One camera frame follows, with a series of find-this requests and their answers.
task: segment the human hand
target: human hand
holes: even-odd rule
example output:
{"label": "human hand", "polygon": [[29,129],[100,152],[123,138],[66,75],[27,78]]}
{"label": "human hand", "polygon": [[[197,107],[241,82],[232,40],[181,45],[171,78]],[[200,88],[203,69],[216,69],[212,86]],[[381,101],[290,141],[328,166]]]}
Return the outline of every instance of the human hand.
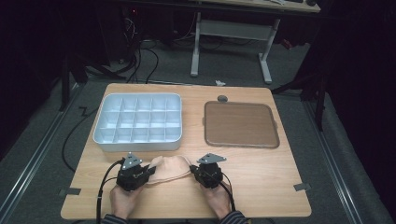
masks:
{"label": "human hand", "polygon": [[116,185],[110,191],[112,214],[116,217],[127,219],[134,210],[137,196],[143,188],[144,186],[133,191],[126,191],[122,187]]}
{"label": "human hand", "polygon": [[[222,182],[222,184],[228,189],[228,191],[230,191],[230,186],[228,184],[224,182]],[[200,185],[200,187],[205,195],[207,203],[216,213],[219,220],[222,220],[231,212],[230,196],[223,186],[218,185],[214,189],[207,189],[203,185]]]}

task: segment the plastic compartment box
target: plastic compartment box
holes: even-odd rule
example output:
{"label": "plastic compartment box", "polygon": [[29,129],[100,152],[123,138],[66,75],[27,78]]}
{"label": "plastic compartment box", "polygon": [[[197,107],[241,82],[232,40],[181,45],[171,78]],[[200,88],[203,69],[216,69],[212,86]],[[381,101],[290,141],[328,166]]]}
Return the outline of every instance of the plastic compartment box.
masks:
{"label": "plastic compartment box", "polygon": [[176,93],[112,93],[93,133],[103,151],[161,151],[180,147],[181,98]]}

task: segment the person's right hand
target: person's right hand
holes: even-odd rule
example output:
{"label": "person's right hand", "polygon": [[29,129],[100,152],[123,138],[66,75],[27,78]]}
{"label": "person's right hand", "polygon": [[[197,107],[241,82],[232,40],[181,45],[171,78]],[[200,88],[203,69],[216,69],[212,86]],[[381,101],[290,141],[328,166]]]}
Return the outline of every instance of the person's right hand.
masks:
{"label": "person's right hand", "polygon": [[[226,183],[222,182],[224,186],[230,190],[230,186]],[[201,190],[205,195],[207,203],[212,208],[212,210],[216,213],[216,216],[219,220],[222,220],[225,216],[227,216],[230,212],[230,197],[227,191],[223,186],[218,185],[214,189],[207,189],[203,185],[201,186]]]}

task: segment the crumpled fabric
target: crumpled fabric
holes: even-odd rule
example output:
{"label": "crumpled fabric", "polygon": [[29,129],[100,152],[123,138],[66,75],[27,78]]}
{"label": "crumpled fabric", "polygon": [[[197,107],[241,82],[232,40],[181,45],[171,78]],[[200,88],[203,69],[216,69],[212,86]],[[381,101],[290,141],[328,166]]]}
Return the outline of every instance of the crumpled fabric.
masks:
{"label": "crumpled fabric", "polygon": [[175,180],[190,174],[191,162],[184,156],[156,157],[149,167],[157,166],[154,175],[151,175],[147,184],[156,184],[165,181]]}

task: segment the brown tray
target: brown tray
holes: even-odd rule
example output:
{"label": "brown tray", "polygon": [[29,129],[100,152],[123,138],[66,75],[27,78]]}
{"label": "brown tray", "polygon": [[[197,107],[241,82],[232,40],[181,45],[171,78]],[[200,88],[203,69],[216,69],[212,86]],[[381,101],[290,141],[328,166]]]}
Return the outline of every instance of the brown tray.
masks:
{"label": "brown tray", "polygon": [[268,105],[216,102],[205,104],[205,140],[216,147],[279,147]]}

